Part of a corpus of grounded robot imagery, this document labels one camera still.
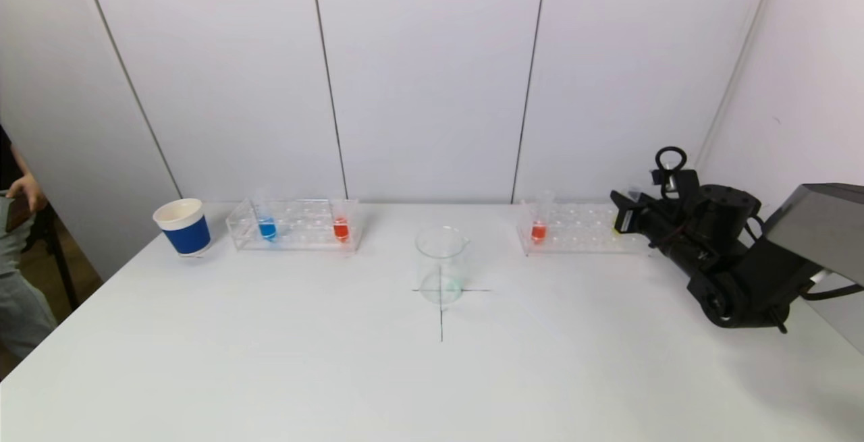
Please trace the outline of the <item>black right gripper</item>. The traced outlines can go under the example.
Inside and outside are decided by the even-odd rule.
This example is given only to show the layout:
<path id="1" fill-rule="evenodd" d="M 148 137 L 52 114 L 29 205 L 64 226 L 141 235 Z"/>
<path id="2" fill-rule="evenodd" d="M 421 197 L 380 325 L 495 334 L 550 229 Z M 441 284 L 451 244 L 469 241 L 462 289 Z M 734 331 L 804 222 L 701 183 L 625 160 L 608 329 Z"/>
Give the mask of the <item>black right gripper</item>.
<path id="1" fill-rule="evenodd" d="M 649 248 L 669 252 L 672 248 L 672 199 L 640 193 L 638 199 L 611 191 L 610 199 L 617 207 L 614 229 L 622 235 L 645 236 Z"/>

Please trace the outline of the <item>bystander hand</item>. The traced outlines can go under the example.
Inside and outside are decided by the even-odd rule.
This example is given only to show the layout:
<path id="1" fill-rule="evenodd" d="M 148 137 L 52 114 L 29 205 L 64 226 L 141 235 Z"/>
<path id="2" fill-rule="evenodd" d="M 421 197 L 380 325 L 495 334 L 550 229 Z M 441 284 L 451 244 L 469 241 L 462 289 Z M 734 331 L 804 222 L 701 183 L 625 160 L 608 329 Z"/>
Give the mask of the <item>bystander hand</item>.
<path id="1" fill-rule="evenodd" d="M 9 198 L 25 197 L 31 214 L 38 213 L 47 206 L 47 197 L 31 173 L 26 173 L 13 181 L 5 196 Z"/>

